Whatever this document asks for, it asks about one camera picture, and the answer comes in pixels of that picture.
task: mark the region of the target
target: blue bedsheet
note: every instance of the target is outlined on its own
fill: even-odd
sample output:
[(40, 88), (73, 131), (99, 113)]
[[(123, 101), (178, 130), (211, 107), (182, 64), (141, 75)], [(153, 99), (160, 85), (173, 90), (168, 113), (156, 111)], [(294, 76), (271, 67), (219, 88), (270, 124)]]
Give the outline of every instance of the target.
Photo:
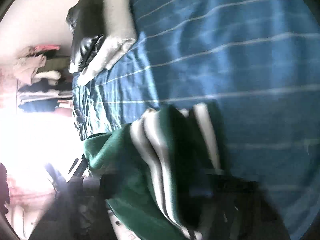
[(303, 0), (131, 3), (137, 43), (86, 86), (74, 78), (82, 139), (215, 100), (232, 173), (267, 188), (300, 239), (320, 208), (320, 27)]

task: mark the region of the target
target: wrinkled fabric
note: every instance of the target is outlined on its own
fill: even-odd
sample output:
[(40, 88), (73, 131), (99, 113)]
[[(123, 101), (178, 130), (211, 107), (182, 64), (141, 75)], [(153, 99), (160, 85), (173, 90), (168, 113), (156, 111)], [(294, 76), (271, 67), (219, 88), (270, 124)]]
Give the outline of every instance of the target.
[(34, 83), (31, 86), (23, 86), (18, 89), (18, 92), (48, 92), (49, 90), (58, 90), (58, 91), (71, 91), (72, 90), (72, 83), (69, 82), (59, 82), (58, 84), (51, 85), (52, 80), (48, 79), (41, 79), (39, 82)]
[(27, 96), (50, 96), (50, 95), (59, 95), (59, 91), (58, 90), (54, 90), (54, 89), (49, 89), (47, 92), (42, 92), (42, 91), (37, 91), (37, 92), (22, 92), (19, 96), (20, 98), (22, 97), (27, 97)]
[(17, 53), (16, 58), (28, 57), (33, 55), (34, 53), (35, 53), (34, 47), (27, 46)]
[(87, 84), (104, 68), (110, 70), (136, 41), (129, 0), (103, 0), (103, 4), (107, 37), (97, 55), (79, 75), (79, 85)]
[[(181, 239), (182, 232), (190, 239), (193, 233), (199, 235), (198, 230), (208, 232), (208, 228), (201, 229), (204, 225), (219, 229), (209, 239), (227, 239), (223, 235), (238, 235), (232, 229), (236, 204), (242, 215), (238, 216), (239, 229), (242, 236), (246, 236), (241, 239), (289, 239), (281, 219), (272, 211), (270, 203), (263, 200), (263, 195), (255, 191), (256, 204), (241, 200), (244, 197), (239, 196), (244, 193), (240, 193), (241, 188), (250, 187), (246, 182), (221, 176), (229, 194), (222, 194), (223, 201), (219, 201), (218, 196), (212, 198), (222, 185), (213, 174), (220, 173), (221, 169), (228, 174), (220, 163), (222, 152), (211, 147), (217, 144), (216, 138), (221, 138), (219, 129), (212, 126), (212, 120), (216, 119), (215, 107), (210, 103), (197, 104), (186, 112), (183, 115), (172, 106), (146, 111), (121, 129), (92, 135), (84, 142), (91, 174), (111, 173), (117, 178), (115, 185), (100, 184), (116, 192), (107, 202), (117, 218), (145, 240)], [(204, 209), (212, 206), (216, 209), (214, 219), (208, 213), (204, 215)], [(272, 219), (264, 219), (270, 213)]]
[(38, 69), (43, 67), (46, 62), (45, 56), (23, 57), (16, 60), (13, 66), (13, 75), (24, 84), (31, 85), (32, 79)]
[(215, 100), (232, 175), (258, 180), (299, 240), (320, 211), (320, 27), (304, 1), (131, 4), (129, 52), (85, 86), (74, 75), (82, 139)]

